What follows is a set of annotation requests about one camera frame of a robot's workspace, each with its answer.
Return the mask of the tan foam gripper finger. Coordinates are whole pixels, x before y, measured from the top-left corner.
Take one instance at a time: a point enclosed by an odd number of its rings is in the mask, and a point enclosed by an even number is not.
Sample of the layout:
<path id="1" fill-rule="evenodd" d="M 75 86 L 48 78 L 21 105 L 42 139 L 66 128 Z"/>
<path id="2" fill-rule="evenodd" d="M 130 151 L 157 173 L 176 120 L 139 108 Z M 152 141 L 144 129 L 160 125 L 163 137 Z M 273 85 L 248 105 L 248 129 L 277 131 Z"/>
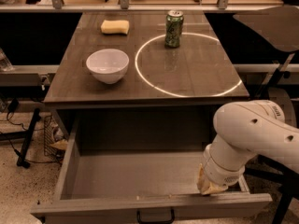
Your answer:
<path id="1" fill-rule="evenodd" d="M 220 186 L 213 182 L 211 182 L 204 172 L 203 165 L 199 165 L 199 173 L 198 173 L 198 179 L 197 179 L 197 188 L 201 195 L 210 195 L 210 194 L 216 194 L 220 192 L 224 192 L 228 189 L 226 185 Z"/>

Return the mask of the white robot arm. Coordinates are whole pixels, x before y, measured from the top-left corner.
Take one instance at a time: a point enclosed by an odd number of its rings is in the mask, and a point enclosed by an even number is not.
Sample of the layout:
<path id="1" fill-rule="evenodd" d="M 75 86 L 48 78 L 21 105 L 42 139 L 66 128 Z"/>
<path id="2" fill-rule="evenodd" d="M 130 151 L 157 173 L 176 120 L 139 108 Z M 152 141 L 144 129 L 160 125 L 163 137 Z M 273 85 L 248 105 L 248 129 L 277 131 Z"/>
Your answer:
<path id="1" fill-rule="evenodd" d="M 299 131 L 285 122 L 282 108 L 269 100 L 233 102 L 213 118 L 216 136 L 206 146 L 197 188 L 203 195 L 236 184 L 246 163 L 263 155 L 299 173 Z"/>

